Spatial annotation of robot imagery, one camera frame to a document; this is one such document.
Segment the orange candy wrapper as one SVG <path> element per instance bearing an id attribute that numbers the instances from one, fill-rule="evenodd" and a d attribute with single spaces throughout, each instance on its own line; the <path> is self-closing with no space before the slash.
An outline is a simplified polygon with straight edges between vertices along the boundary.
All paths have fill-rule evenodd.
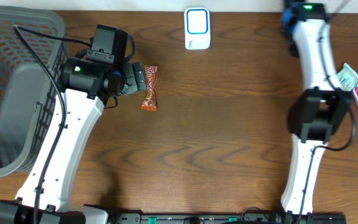
<path id="1" fill-rule="evenodd" d="M 157 95 L 156 83 L 158 75 L 158 65 L 145 65 L 145 81 L 147 85 L 146 95 L 142 102 L 141 109 L 156 111 L 157 110 Z"/>

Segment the green snack packet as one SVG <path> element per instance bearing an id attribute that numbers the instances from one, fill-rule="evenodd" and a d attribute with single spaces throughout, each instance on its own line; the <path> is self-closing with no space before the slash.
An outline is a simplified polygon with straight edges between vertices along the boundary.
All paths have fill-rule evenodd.
<path id="1" fill-rule="evenodd" d="M 345 91 L 352 91 L 358 85 L 358 74 L 347 63 L 337 72 L 337 78 Z"/>

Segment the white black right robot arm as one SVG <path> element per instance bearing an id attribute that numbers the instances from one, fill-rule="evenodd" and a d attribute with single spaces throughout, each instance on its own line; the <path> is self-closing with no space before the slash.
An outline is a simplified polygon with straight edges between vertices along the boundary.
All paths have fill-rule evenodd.
<path id="1" fill-rule="evenodd" d="M 292 156 L 287 185 L 281 197 L 285 223 L 313 221 L 313 192 L 325 151 L 343 151 L 356 136 L 356 122 L 345 145 L 330 147 L 344 117 L 354 118 L 351 93 L 342 89 L 334 64 L 330 25 L 334 14 L 318 2 L 284 1 L 282 34 L 288 51 L 301 63 L 303 93 L 290 107 L 287 129 Z"/>

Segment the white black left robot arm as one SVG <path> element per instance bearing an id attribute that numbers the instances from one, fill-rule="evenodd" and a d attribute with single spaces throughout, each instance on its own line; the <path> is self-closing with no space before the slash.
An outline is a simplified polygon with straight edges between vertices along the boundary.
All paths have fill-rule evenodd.
<path id="1" fill-rule="evenodd" d="M 146 89 L 140 63 L 132 63 L 127 32 L 98 25 L 87 50 L 60 67 L 53 117 L 35 164 L 14 200 L 0 201 L 0 223 L 114 223 L 97 205 L 71 209 L 75 175 L 92 128 L 109 99 Z"/>

